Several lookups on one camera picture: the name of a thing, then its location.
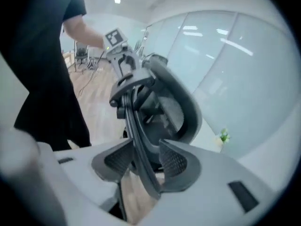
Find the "cable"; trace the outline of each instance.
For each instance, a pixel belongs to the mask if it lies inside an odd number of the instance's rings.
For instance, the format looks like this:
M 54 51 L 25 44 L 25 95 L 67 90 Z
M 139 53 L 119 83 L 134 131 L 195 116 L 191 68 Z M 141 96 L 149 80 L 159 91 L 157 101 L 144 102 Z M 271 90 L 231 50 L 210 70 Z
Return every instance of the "cable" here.
M 77 95 L 77 98 L 80 97 L 80 96 L 82 95 L 84 89 L 87 87 L 87 85 L 88 85 L 88 84 L 91 82 L 91 80 L 93 79 L 93 76 L 94 76 L 95 72 L 98 70 L 98 67 L 99 67 L 99 61 L 100 61 L 100 59 L 102 58 L 103 54 L 104 54 L 104 51 L 103 51 L 103 53 L 100 55 L 100 57 L 99 57 L 99 59 L 98 59 L 98 61 L 97 61 L 97 63 L 96 63 L 96 67 L 95 67 L 95 69 L 94 69 L 94 71 L 93 71 L 93 73 L 92 73 L 92 75 L 91 75 L 89 81 L 87 82 L 87 84 L 86 84 L 83 88 L 81 88 L 81 89 L 79 90 L 79 93 L 78 93 L 78 95 Z

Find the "office chair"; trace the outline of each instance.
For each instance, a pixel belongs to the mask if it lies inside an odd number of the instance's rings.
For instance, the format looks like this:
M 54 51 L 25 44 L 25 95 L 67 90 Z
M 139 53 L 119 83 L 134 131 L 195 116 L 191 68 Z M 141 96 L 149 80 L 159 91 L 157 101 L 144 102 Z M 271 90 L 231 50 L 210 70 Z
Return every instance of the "office chair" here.
M 85 44 L 83 44 L 81 42 L 76 42 L 76 56 L 75 56 L 75 60 L 79 60 L 80 59 L 79 67 L 82 65 L 83 59 L 87 59 L 87 58 L 88 58 L 87 45 L 85 45 Z

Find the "black slot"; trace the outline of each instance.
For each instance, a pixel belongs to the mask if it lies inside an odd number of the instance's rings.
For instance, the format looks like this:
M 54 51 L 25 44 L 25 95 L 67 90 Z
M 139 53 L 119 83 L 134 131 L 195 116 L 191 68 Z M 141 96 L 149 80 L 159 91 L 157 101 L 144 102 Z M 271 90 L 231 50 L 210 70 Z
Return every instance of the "black slot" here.
M 73 158 L 71 158 L 71 157 L 62 158 L 62 159 L 58 160 L 58 163 L 63 164 L 63 163 L 69 162 L 69 161 L 73 161 Z
M 245 187 L 245 185 L 240 181 L 231 182 L 228 184 L 240 205 L 244 209 L 245 213 L 251 211 L 255 208 L 259 202 L 250 193 L 250 191 Z

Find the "wooden floor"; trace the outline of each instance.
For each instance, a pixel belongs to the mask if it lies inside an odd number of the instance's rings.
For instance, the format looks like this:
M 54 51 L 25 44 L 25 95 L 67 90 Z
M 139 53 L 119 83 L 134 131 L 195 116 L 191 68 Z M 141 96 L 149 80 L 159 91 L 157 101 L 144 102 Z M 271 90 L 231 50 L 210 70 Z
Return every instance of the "wooden floor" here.
M 117 119 L 116 108 L 109 105 L 111 88 L 117 80 L 113 68 L 106 60 L 101 60 L 98 71 L 88 83 L 92 72 L 79 73 L 75 72 L 74 66 L 69 68 L 76 95 L 86 86 L 78 96 L 78 101 L 90 131 L 91 144 L 101 146 L 101 143 L 119 139 L 125 122 Z M 147 194 L 139 177 L 129 171 L 122 178 L 121 188 L 127 221 L 133 225 L 137 224 L 153 209 L 157 201 Z

